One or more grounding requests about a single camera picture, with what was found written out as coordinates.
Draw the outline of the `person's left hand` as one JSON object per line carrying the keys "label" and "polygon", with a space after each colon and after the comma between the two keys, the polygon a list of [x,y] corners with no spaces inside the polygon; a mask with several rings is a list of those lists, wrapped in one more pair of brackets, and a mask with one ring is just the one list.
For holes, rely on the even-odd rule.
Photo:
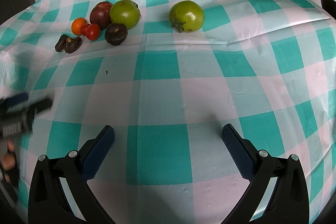
{"label": "person's left hand", "polygon": [[1,173],[6,182],[17,187],[19,171],[15,146],[12,141],[7,142],[7,153],[1,156]]}

